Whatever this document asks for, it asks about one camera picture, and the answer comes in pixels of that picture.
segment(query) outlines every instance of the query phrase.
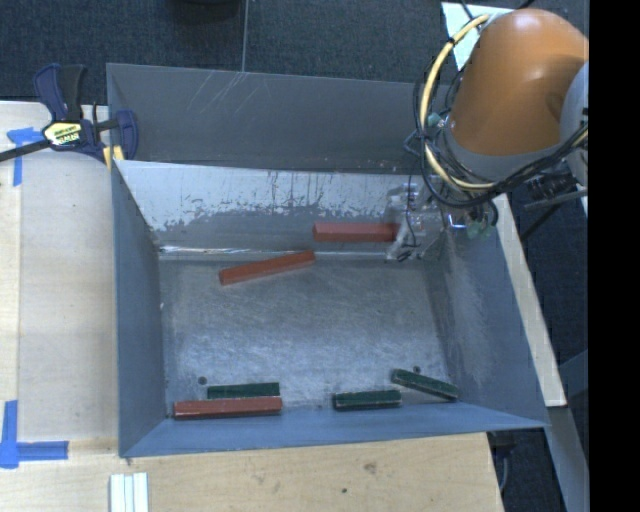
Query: yellow label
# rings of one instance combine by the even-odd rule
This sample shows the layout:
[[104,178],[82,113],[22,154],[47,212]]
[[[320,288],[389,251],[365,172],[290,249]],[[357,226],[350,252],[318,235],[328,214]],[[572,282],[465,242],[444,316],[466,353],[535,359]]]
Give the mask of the yellow label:
[[107,164],[107,170],[111,172],[111,148],[109,146],[102,148],[102,156]]
[[54,123],[44,131],[44,136],[54,146],[65,146],[80,140],[82,126],[78,123]]
[[122,151],[122,148],[118,145],[113,146],[113,156],[114,158],[117,158],[118,160],[124,160],[124,153]]

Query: blue tape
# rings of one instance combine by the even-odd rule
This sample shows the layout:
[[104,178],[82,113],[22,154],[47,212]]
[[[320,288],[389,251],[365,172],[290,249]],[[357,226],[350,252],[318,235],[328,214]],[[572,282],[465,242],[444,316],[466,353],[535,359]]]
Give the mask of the blue tape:
[[[16,147],[20,147],[23,144],[30,144],[31,142],[39,142],[44,140],[42,133],[34,130],[32,127],[20,128],[18,130],[9,130],[7,137],[13,142]],[[17,187],[22,183],[22,157],[16,158],[13,164],[13,186]]]
[[18,443],[18,401],[4,404],[4,423],[0,440],[0,468],[15,469],[20,462],[66,460],[69,441]]

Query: gray bin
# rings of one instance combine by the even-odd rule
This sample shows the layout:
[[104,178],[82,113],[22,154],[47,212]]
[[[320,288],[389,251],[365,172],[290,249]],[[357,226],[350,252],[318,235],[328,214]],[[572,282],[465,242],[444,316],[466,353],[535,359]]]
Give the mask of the gray bin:
[[[548,423],[497,234],[434,229],[425,258],[403,263],[385,262],[384,244],[313,239],[319,220],[385,220],[387,193],[415,173],[402,150],[411,84],[112,64],[108,91],[141,136],[112,172],[121,456]],[[306,249],[311,267],[218,281]],[[415,367],[460,399],[391,383]],[[277,416],[172,418],[207,385],[266,381],[281,385]],[[333,393],[388,388],[401,407],[331,406]]]

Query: metal bracket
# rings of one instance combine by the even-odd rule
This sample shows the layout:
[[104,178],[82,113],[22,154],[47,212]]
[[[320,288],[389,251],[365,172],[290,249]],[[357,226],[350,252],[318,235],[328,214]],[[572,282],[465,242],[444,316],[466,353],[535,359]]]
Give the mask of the metal bracket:
[[109,512],[149,512],[146,473],[111,475],[109,479]]

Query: cable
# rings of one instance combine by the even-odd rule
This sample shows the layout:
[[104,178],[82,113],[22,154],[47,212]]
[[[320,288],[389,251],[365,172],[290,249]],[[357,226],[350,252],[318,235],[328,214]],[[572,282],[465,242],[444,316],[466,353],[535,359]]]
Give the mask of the cable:
[[459,1],[462,4],[462,8],[464,9],[464,12],[467,14],[469,19],[472,20],[473,19],[473,14],[471,13],[471,10],[469,9],[469,6],[467,5],[467,2],[465,0],[459,0]]
[[[438,133],[435,136],[434,142],[436,143],[436,147],[437,147],[438,139],[440,137],[442,137],[442,130],[439,130]],[[488,183],[488,182],[491,181],[490,179],[487,179],[487,178],[485,178],[483,176],[480,176],[476,172],[474,172],[471,169],[469,169],[462,162],[458,161],[456,159],[456,157],[455,157],[454,151],[451,149],[451,146],[450,146],[449,141],[447,140],[447,138],[444,137],[442,140],[444,141],[443,146],[444,146],[444,149],[445,149],[446,155],[447,155],[447,158],[444,160],[446,164],[448,164],[454,170],[458,171],[459,174],[464,174],[465,176],[474,178],[477,181],[482,181],[482,182],[485,182],[485,183]]]
[[531,234],[536,229],[538,229],[542,224],[544,224],[546,222],[546,220],[549,217],[551,217],[561,206],[562,206],[562,204],[554,204],[546,212],[544,212],[542,215],[540,215],[540,217],[538,217],[535,220],[535,222],[533,224],[531,224],[531,226],[529,226],[529,228],[527,228],[527,230],[520,235],[520,243],[524,242],[527,238],[529,238],[531,236]]
[[[422,92],[422,99],[421,99],[420,107],[419,107],[419,111],[418,111],[418,113],[419,113],[419,123],[420,123],[420,126],[422,128],[421,131],[424,131],[424,126],[425,126],[425,122],[426,122],[426,118],[427,118],[427,110],[428,110],[429,103],[431,101],[431,94],[433,92],[432,90],[434,88],[434,82],[436,81],[436,77],[440,73],[440,68],[442,67],[442,64],[444,63],[444,60],[449,55],[451,50],[455,47],[455,45],[458,44],[459,41],[464,39],[464,37],[471,30],[473,30],[474,28],[478,27],[482,23],[486,22],[488,19],[489,19],[489,15],[488,14],[483,14],[483,15],[478,16],[477,18],[474,18],[473,20],[469,21],[456,34],[454,34],[449,39],[449,41],[446,42],[446,44],[444,45],[442,50],[440,50],[440,53],[436,57],[436,59],[435,59],[435,61],[433,63],[433,66],[431,66],[431,71],[430,71],[429,75],[427,76],[426,83],[425,83],[425,86],[424,86],[424,89],[423,89],[423,92]],[[440,166],[440,164],[438,163],[438,161],[434,157],[431,149],[429,148],[429,146],[427,144],[424,144],[424,148],[425,148],[425,154],[427,156],[427,161],[429,162],[429,165],[434,169],[434,171],[436,171],[436,173],[438,175],[440,175],[440,177],[444,181],[447,182],[447,184],[449,184],[450,186],[452,186],[454,188],[465,188],[467,186],[467,184],[464,184],[464,182],[457,183],[458,180],[456,180],[455,178],[452,178],[451,176],[449,176],[449,174]],[[486,190],[486,189],[490,188],[490,185],[492,185],[492,184],[486,184],[486,185],[469,184],[468,188],[470,188],[471,190]]]
[[[432,101],[432,95],[434,95],[434,83],[436,83],[436,78],[440,73],[440,68],[442,67],[444,60],[449,55],[451,50],[455,47],[455,45],[460,42],[466,35],[473,30],[474,28],[480,26],[485,23],[489,19],[489,15],[483,14],[476,18],[473,18],[467,24],[465,24],[462,29],[460,29],[454,36],[452,36],[449,41],[444,45],[436,59],[433,61],[433,64],[430,66],[429,73],[425,80],[425,85],[423,88],[422,96],[420,99],[420,104],[418,107],[418,119],[417,119],[417,129],[420,133],[425,131],[425,125],[427,121],[427,113],[430,107],[430,103]],[[584,130],[584,133],[581,137],[574,141],[574,146],[570,148],[569,152],[573,150],[575,147],[578,147],[582,144],[583,139],[586,139],[587,131]],[[430,147],[430,144],[427,143],[427,139],[425,139],[425,143],[423,144],[425,156],[429,166],[433,169],[433,171],[440,176],[442,180],[444,180],[451,188],[459,190],[459,191],[470,191],[470,192],[489,192],[497,187],[504,187],[508,182],[489,182],[489,183],[470,183],[464,181],[462,179],[456,178],[452,176],[449,172],[447,172],[441,165],[436,156],[434,155],[434,149]],[[541,160],[541,164],[544,163],[548,165],[551,163],[551,160]],[[526,172],[527,166],[521,169],[516,175],[531,175],[532,173]]]
[[444,107],[445,107],[445,110],[447,111],[451,109],[453,98],[455,97],[456,94],[458,94],[458,89],[460,88],[460,83],[462,82],[462,74],[467,69],[467,62],[468,61],[466,61],[462,65],[462,67],[456,73],[456,76],[453,77],[451,87],[449,87],[449,89],[447,90],[447,94],[444,98]]
[[416,124],[416,131],[418,132],[418,134],[424,131],[424,127],[422,126],[422,121],[420,120],[420,98],[422,97],[422,95],[420,94],[420,86],[424,82],[426,82],[427,76],[431,68],[433,67],[433,64],[435,61],[436,61],[436,58],[432,57],[431,62],[429,62],[429,64],[425,66],[424,69],[422,70],[422,79],[419,78],[413,83],[413,93],[412,93],[413,94],[413,117]]
[[409,182],[407,183],[407,208],[405,210],[405,220],[407,221],[407,227],[409,228],[409,232],[411,233],[413,244],[403,244],[403,247],[411,247],[415,249],[416,247],[420,247],[420,245],[418,244],[416,234],[413,231],[413,227],[411,226],[411,220],[409,219],[409,209],[411,208],[411,178],[413,178],[413,175],[409,174]]
[[504,490],[507,487],[508,479],[509,479],[509,458],[505,457],[502,460],[502,479],[500,480],[500,484],[499,484],[500,494],[504,494]]
[[493,219],[491,219],[491,225],[495,226],[498,224],[498,219],[500,218],[500,214],[498,213],[498,207],[493,201],[488,201],[489,208],[491,208],[491,212],[493,213]]
[[402,149],[404,149],[407,153],[410,153],[413,156],[417,156],[418,158],[420,158],[420,153],[409,146],[409,141],[411,141],[411,139],[417,136],[418,136],[418,133],[416,132],[416,130],[413,130],[409,134],[409,136],[406,139],[404,139],[402,143]]
[[[443,197],[441,194],[438,194],[438,192],[435,191],[435,189],[433,188],[433,184],[429,180],[429,176],[426,174],[426,167],[425,167],[426,162],[424,161],[424,158],[420,159],[422,177],[427,187],[429,187],[429,190],[432,192],[436,200],[438,200],[439,202],[447,206],[451,206],[453,208],[471,208],[474,206],[478,206],[487,201],[491,201],[492,199],[496,198],[497,196],[499,196],[504,192],[513,190],[514,188],[524,183],[533,175],[538,174],[545,169],[548,169],[553,164],[556,164],[558,161],[560,161],[562,158],[565,158],[566,156],[568,156],[569,153],[579,148],[582,142],[587,140],[586,136],[587,136],[588,126],[589,126],[589,123],[588,122],[585,123],[571,137],[569,137],[569,139],[567,139],[564,143],[562,143],[550,155],[543,156],[541,158],[538,158],[537,160],[529,162],[528,164],[524,165],[519,170],[514,172],[511,176],[496,183],[495,186],[492,187],[491,189],[485,191],[480,195],[473,196],[467,200],[451,201]],[[423,142],[426,147],[427,144],[424,137],[422,137],[421,142]],[[465,193],[464,190],[459,190],[455,187],[453,187],[453,190],[457,190],[459,193],[463,193],[463,194]]]

